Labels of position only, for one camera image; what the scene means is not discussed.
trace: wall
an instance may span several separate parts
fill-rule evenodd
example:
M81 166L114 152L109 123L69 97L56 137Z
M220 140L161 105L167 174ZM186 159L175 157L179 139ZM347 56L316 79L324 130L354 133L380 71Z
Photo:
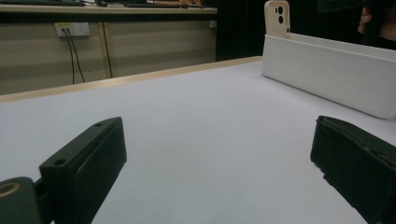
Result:
M73 37L86 81L215 61L209 21L92 22L90 32ZM0 24L0 94L72 84L70 50L53 23Z

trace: white table surface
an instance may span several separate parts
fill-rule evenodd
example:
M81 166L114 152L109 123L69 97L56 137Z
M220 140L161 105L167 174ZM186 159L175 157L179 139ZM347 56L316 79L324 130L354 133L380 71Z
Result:
M365 223L310 161L316 119L344 119L396 145L377 119L245 63L0 104L0 179L121 116L128 161L93 223Z

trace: white container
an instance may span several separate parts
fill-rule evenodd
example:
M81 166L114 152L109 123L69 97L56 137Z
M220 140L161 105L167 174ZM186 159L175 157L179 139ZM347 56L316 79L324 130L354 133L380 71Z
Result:
M382 119L396 115L395 50L266 35L262 73Z

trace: person's hand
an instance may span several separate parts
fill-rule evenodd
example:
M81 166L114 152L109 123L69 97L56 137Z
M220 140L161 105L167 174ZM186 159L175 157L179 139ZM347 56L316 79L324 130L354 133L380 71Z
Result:
M361 12L361 25L358 27L358 31L361 34L364 33L366 23L369 22L372 17L370 8L364 7ZM379 35L388 40L396 41L396 4L393 4L393 6L386 11Z

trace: phone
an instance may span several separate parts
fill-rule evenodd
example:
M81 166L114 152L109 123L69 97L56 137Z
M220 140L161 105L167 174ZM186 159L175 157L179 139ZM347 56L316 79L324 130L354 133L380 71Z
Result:
M267 35L290 37L290 7L286 0L270 0L264 5Z

